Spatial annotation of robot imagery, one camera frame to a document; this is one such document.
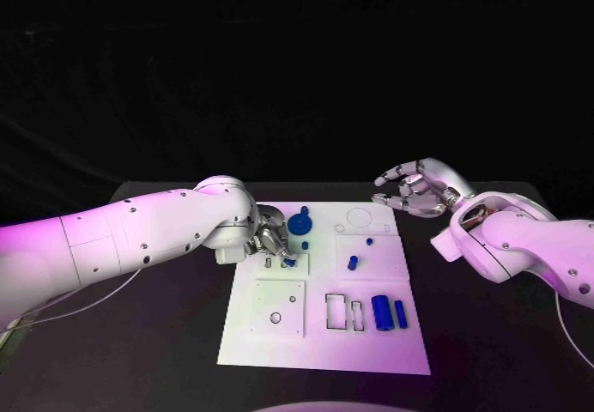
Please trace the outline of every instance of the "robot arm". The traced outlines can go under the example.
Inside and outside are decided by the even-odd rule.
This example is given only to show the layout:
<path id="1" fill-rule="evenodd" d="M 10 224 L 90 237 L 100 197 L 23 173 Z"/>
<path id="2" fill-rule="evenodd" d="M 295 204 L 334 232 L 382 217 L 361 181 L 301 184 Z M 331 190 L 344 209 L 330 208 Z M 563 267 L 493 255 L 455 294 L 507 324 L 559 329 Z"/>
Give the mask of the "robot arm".
<path id="1" fill-rule="evenodd" d="M 282 213 L 258 206 L 230 177 L 0 228 L 0 326 L 38 303 L 152 266 L 198 245 L 219 264 L 268 251 L 294 259 Z"/>
<path id="2" fill-rule="evenodd" d="M 400 197 L 380 193 L 371 200 L 421 217 L 452 212 L 449 226 L 431 239 L 448 262 L 462 257 L 497 283 L 527 271 L 563 298 L 594 309 L 594 221 L 557 221 L 514 193 L 477 194 L 431 158 L 393 167 L 374 184 L 399 177 Z"/>

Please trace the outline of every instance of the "black background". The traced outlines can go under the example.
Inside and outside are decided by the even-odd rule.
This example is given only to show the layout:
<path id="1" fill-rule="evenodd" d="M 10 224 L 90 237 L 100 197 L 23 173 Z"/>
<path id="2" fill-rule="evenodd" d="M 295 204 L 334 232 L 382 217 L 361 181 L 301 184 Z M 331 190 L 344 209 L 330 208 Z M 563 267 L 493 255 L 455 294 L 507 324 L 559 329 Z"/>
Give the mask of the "black background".
<path id="1" fill-rule="evenodd" d="M 1 222 L 128 180 L 371 181 L 436 157 L 594 214 L 586 11 L 530 1 L 5 2 Z"/>

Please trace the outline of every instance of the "white cable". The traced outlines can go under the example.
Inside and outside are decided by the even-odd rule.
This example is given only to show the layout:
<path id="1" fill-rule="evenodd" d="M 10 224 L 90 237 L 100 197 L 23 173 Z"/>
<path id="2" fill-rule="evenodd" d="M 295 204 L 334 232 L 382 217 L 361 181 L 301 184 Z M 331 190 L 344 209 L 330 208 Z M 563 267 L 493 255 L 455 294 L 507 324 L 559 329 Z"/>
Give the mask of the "white cable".
<path id="1" fill-rule="evenodd" d="M 64 313 L 63 315 L 54 316 L 53 318 L 47 318 L 47 319 L 41 319 L 41 320 L 36 320 L 34 322 L 28 322 L 27 324 L 20 324 L 18 326 L 14 326 L 12 328 L 7 328 L 0 330 L 0 333 L 8 332 L 10 330 L 14 329 L 20 329 L 24 328 L 25 326 L 31 326 L 33 324 L 40 324 L 41 322 L 47 322 L 49 320 L 56 320 L 60 318 L 64 318 L 66 316 L 74 315 L 76 313 L 85 311 L 86 309 L 90 309 L 95 305 L 98 305 L 106 298 L 109 298 L 119 290 L 121 288 L 129 283 L 129 281 L 135 278 L 135 275 L 138 274 L 138 272 L 141 271 L 141 269 L 138 269 L 135 271 L 135 273 L 129 276 L 129 278 L 126 279 L 126 281 L 122 283 L 122 285 L 106 295 L 103 296 L 99 300 L 96 300 L 96 302 L 90 303 L 87 306 L 85 306 L 80 309 L 76 309 L 73 312 Z"/>
<path id="2" fill-rule="evenodd" d="M 47 309 L 50 306 L 53 306 L 57 302 L 60 302 L 62 300 L 67 299 L 76 292 L 79 292 L 80 290 L 83 290 L 83 288 L 77 288 L 74 289 L 72 292 L 67 292 L 66 294 L 63 294 L 59 298 L 53 299 L 49 303 L 46 303 L 46 305 L 40 306 L 40 307 L 33 307 L 33 309 L 30 309 L 21 316 L 20 318 L 24 318 L 25 316 L 28 316 L 31 313 L 40 312 L 43 309 Z"/>
<path id="3" fill-rule="evenodd" d="M 560 316 L 559 294 L 556 292 L 555 292 L 555 302 L 556 302 L 556 315 L 559 315 L 559 322 L 560 322 L 560 327 L 563 328 L 566 340 L 569 341 L 569 344 L 572 345 L 572 348 L 575 349 L 575 352 L 579 354 L 581 358 L 588 362 L 588 365 L 594 368 L 594 364 L 589 362 L 589 359 L 585 357 L 585 354 L 579 351 L 578 345 L 575 345 L 572 341 L 572 337 L 569 336 L 569 332 L 566 331 L 563 317 Z"/>

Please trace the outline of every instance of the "white board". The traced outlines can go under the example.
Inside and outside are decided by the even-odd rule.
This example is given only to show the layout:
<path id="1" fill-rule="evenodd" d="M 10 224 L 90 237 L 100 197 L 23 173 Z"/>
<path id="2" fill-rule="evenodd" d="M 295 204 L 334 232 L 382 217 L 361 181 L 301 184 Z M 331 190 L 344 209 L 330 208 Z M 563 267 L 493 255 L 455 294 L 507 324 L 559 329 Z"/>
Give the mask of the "white board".
<path id="1" fill-rule="evenodd" d="M 301 206 L 308 207 L 311 230 L 302 236 L 289 234 L 292 251 L 307 257 L 299 256 L 297 268 L 292 268 L 297 270 L 276 267 L 266 270 L 263 254 L 247 257 L 246 261 L 237 264 L 217 363 L 253 367 L 431 374 L 392 210 L 376 203 L 262 204 L 275 206 L 286 219 L 299 213 Z M 371 245 L 364 243 L 367 237 L 373 239 Z M 308 242 L 307 250 L 301 249 L 302 241 Z M 351 255 L 357 256 L 360 262 L 354 271 L 346 268 L 347 257 Z M 282 286 L 272 284 L 272 288 L 282 292 L 268 293 L 272 303 L 266 305 L 272 306 L 259 310 L 253 309 L 253 285 L 258 282 L 262 284 L 262 281 L 292 282 Z M 302 327 L 295 329 L 294 322 L 298 322 L 299 317 L 294 320 L 292 308 L 297 306 L 286 306 L 285 295 L 292 293 L 298 283 L 302 284 Z M 289 311 L 291 316 L 284 318 L 279 312 L 281 320 L 272 324 L 269 316 L 275 313 L 272 310 L 276 294 L 282 295 L 278 305 L 282 305 L 282 311 Z M 344 295 L 346 330 L 327 329 L 327 294 Z M 377 294 L 389 297 L 395 325 L 397 321 L 393 300 L 402 300 L 406 329 L 396 327 L 392 331 L 376 330 L 371 296 Z M 353 301 L 361 302 L 363 332 L 353 331 Z M 275 329 L 285 320 L 286 329 Z M 262 332 L 253 333 L 250 325 L 258 322 L 262 322 L 258 327 Z"/>

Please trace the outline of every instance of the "blue object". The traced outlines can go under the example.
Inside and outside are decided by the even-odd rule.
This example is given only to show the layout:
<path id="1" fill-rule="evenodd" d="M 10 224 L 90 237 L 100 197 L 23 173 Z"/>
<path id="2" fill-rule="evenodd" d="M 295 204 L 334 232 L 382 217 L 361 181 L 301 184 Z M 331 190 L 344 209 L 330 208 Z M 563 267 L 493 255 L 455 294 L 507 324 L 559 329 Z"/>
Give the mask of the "blue object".
<path id="1" fill-rule="evenodd" d="M 356 269 L 356 263 L 359 262 L 359 258 L 356 256 L 350 256 L 350 260 L 348 260 L 348 270 L 354 270 Z"/>
<path id="2" fill-rule="evenodd" d="M 396 300 L 393 302 L 393 307 L 396 308 L 399 329 L 405 329 L 408 327 L 408 323 L 406 323 L 406 316 L 405 316 L 405 307 L 402 306 L 402 300 Z"/>
<path id="3" fill-rule="evenodd" d="M 392 311 L 389 310 L 389 299 L 383 294 L 370 298 L 373 306 L 374 327 L 380 331 L 393 330 Z"/>
<path id="4" fill-rule="evenodd" d="M 307 216 L 309 211 L 301 207 L 301 212 L 288 219 L 286 228 L 292 234 L 302 235 L 311 230 L 311 218 Z"/>

